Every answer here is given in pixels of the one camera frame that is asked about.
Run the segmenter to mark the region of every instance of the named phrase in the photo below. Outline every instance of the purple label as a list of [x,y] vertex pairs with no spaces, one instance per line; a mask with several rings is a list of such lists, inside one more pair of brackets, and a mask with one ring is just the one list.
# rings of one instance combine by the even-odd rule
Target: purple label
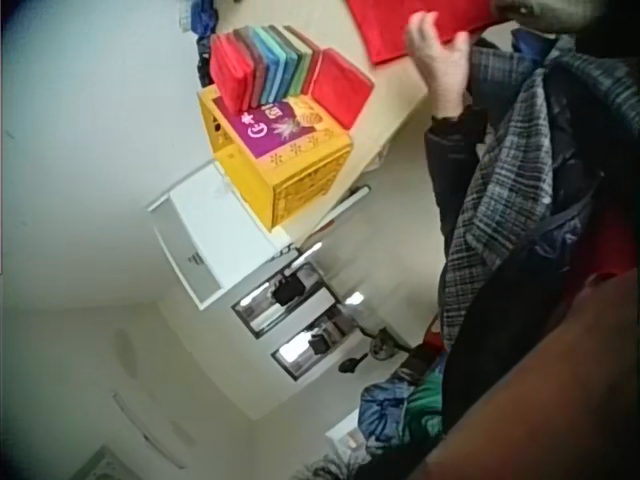
[[215,98],[213,102],[256,159],[314,133],[316,129],[310,125],[322,121],[322,117],[313,110],[296,114],[287,101],[264,105],[239,115],[229,112],[222,97]]

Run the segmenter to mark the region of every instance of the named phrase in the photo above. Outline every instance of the floor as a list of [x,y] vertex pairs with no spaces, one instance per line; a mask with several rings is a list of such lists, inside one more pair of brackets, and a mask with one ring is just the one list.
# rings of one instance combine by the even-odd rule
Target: floor
[[444,263],[424,153],[428,119],[425,103],[397,133],[382,165],[357,182],[371,193],[304,246],[321,240],[314,260],[336,293],[344,299],[359,291],[362,320],[388,324],[411,345],[436,312]]

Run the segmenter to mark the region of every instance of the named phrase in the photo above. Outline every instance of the hand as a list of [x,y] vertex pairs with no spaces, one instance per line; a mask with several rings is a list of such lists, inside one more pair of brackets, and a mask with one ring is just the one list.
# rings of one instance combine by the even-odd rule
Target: hand
[[414,13],[406,33],[407,51],[427,84],[434,117],[457,118],[464,110],[469,79],[470,39],[458,32],[442,45],[435,28],[437,12]]

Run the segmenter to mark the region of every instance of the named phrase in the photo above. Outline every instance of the yellow box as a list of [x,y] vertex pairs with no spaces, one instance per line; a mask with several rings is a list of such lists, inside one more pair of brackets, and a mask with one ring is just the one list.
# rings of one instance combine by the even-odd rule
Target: yellow box
[[235,115],[215,85],[198,94],[213,154],[267,230],[329,191],[349,134],[307,96]]

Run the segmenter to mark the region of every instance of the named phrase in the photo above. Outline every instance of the window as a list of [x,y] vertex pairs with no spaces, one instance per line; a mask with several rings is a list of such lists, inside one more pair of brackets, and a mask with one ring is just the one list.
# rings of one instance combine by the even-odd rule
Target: window
[[356,329],[354,320],[332,305],[271,356],[294,380],[317,365]]
[[[312,264],[300,265],[299,260],[291,262],[231,307],[255,338],[273,329],[325,285]],[[305,290],[291,303],[282,306],[273,298],[273,291],[285,279],[285,275],[297,277]]]

